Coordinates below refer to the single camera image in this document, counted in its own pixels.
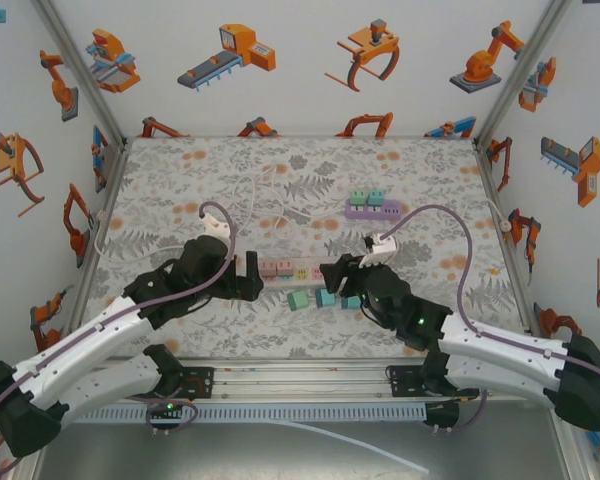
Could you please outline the white multi-socket power strip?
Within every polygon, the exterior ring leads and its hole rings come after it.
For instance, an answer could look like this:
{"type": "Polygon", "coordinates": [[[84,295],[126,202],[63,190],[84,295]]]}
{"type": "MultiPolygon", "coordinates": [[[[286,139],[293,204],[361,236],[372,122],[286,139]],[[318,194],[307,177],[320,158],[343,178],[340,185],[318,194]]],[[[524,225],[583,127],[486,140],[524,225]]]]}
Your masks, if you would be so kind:
{"type": "Polygon", "coordinates": [[[264,283],[265,289],[312,289],[322,288],[324,280],[319,270],[322,263],[335,263],[337,257],[298,257],[298,258],[273,258],[258,257],[258,274],[264,283]],[[263,259],[292,259],[294,262],[294,275],[292,277],[264,278],[259,273],[259,263],[263,259]]]}

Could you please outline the purple USB power strip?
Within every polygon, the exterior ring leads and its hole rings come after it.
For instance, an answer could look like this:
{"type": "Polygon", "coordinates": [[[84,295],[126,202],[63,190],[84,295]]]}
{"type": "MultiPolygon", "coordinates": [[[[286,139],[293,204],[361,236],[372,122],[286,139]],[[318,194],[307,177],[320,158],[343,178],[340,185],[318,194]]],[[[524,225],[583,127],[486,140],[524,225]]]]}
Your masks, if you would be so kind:
{"type": "Polygon", "coordinates": [[[381,206],[352,205],[345,201],[344,216],[349,220],[398,221],[403,215],[403,204],[397,200],[385,200],[381,206]]]}

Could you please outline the floral patterned tablecloth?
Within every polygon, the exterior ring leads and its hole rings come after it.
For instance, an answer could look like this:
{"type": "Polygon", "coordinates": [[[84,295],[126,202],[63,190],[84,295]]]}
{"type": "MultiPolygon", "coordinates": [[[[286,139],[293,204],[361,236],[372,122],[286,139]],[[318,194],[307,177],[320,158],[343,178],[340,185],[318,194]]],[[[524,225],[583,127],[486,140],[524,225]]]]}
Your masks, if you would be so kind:
{"type": "MultiPolygon", "coordinates": [[[[198,209],[214,200],[236,223],[237,250],[258,256],[360,255],[386,221],[349,220],[353,190],[384,190],[410,221],[391,266],[415,294],[469,317],[523,332],[472,144],[355,138],[137,139],[102,244],[86,310],[93,318],[139,274],[178,255],[201,230],[198,209]]],[[[410,354],[394,334],[339,305],[291,311],[287,290],[255,302],[215,300],[130,341],[182,357],[380,358],[410,354]]]]}

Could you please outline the white plastic tube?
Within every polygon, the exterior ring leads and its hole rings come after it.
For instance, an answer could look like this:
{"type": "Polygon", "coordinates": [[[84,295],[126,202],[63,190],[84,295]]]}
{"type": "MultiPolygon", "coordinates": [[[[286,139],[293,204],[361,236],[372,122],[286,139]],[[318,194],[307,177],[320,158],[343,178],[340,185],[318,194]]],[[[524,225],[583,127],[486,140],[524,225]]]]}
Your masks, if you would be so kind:
{"type": "Polygon", "coordinates": [[[305,432],[310,432],[310,433],[314,433],[317,435],[322,435],[343,443],[347,443],[349,445],[353,445],[356,447],[359,447],[361,449],[364,449],[366,451],[372,452],[374,454],[380,455],[386,459],[389,459],[393,462],[396,462],[406,468],[415,470],[417,472],[419,472],[420,474],[423,475],[429,475],[430,474],[430,470],[427,469],[426,467],[423,467],[421,465],[418,465],[412,461],[409,461],[403,457],[400,457],[398,455],[395,455],[393,453],[390,453],[384,449],[381,449],[375,445],[369,444],[367,442],[355,439],[355,438],[351,438],[330,430],[326,430],[323,428],[319,428],[319,427],[315,427],[315,426],[311,426],[311,425],[307,425],[307,424],[301,424],[301,423],[295,423],[295,422],[288,422],[288,421],[279,421],[279,420],[269,420],[267,421],[267,424],[270,425],[276,425],[276,426],[281,426],[281,427],[286,427],[286,428],[293,428],[296,430],[302,430],[305,432]]]}

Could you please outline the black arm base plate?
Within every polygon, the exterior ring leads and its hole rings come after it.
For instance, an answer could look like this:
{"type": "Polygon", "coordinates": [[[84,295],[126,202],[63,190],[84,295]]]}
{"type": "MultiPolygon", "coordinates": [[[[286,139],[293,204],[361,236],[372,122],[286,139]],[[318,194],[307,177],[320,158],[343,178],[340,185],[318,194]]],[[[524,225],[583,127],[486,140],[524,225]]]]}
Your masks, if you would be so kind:
{"type": "Polygon", "coordinates": [[[388,365],[385,376],[389,382],[391,394],[396,398],[428,397],[429,391],[419,365],[388,365]]]}
{"type": "Polygon", "coordinates": [[[208,366],[184,367],[176,397],[196,400],[212,396],[215,369],[208,366]]]}

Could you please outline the aluminium mounting rail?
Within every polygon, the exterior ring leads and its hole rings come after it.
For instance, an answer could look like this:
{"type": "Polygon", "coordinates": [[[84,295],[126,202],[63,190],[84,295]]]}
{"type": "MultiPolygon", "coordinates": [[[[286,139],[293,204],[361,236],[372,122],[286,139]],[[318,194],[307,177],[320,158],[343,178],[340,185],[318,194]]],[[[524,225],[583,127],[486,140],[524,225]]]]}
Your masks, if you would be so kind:
{"type": "Polygon", "coordinates": [[[225,403],[390,401],[387,367],[415,367],[422,363],[418,357],[182,361],[186,367],[213,368],[211,399],[225,403]]]}

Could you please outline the aluminium side rail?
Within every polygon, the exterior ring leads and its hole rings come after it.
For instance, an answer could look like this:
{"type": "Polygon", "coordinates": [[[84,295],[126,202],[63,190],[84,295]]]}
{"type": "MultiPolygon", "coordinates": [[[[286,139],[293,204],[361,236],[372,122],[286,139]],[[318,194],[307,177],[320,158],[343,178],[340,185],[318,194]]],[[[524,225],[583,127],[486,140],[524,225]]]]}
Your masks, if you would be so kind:
{"type": "Polygon", "coordinates": [[[489,204],[492,215],[494,216],[496,233],[498,235],[499,245],[516,299],[521,324],[535,336],[543,337],[544,334],[536,319],[532,298],[529,287],[527,286],[528,277],[526,274],[522,273],[519,268],[516,248],[512,243],[512,240],[505,236],[505,232],[501,228],[501,223],[507,220],[507,215],[505,214],[505,209],[502,207],[502,203],[499,199],[497,186],[494,183],[489,162],[482,150],[478,147],[475,147],[474,150],[476,153],[477,166],[480,169],[486,202],[489,204]]]}
{"type": "Polygon", "coordinates": [[[121,185],[121,178],[128,159],[128,152],[125,147],[123,150],[118,151],[114,151],[110,147],[109,150],[110,153],[107,156],[107,159],[110,161],[109,170],[107,171],[108,182],[107,186],[101,191],[101,194],[103,194],[103,203],[100,209],[93,214],[95,223],[94,227],[90,230],[90,241],[85,252],[82,268],[79,270],[81,276],[74,295],[71,314],[63,326],[64,338],[88,322],[86,310],[89,303],[90,291],[94,285],[94,278],[100,262],[98,249],[103,249],[102,244],[108,231],[108,222],[112,217],[112,211],[121,185]]]}

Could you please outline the aluminium frame post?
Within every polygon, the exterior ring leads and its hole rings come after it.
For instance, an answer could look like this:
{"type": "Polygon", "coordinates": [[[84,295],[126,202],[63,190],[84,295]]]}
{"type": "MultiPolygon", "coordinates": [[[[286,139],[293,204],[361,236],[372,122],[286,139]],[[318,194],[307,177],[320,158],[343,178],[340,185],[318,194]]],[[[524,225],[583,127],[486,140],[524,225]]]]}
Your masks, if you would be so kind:
{"type": "Polygon", "coordinates": [[[529,41],[523,48],[505,86],[495,105],[486,117],[485,123],[476,140],[476,148],[483,151],[490,144],[498,127],[513,106],[522,90],[532,68],[539,61],[540,54],[549,43],[562,23],[565,15],[574,4],[574,0],[550,0],[529,41]]]}
{"type": "Polygon", "coordinates": [[[115,119],[112,110],[103,97],[100,88],[92,78],[86,62],[83,60],[71,32],[61,19],[52,0],[29,0],[49,35],[53,39],[60,56],[74,75],[87,102],[101,122],[108,139],[118,150],[123,150],[126,137],[115,119]]]}

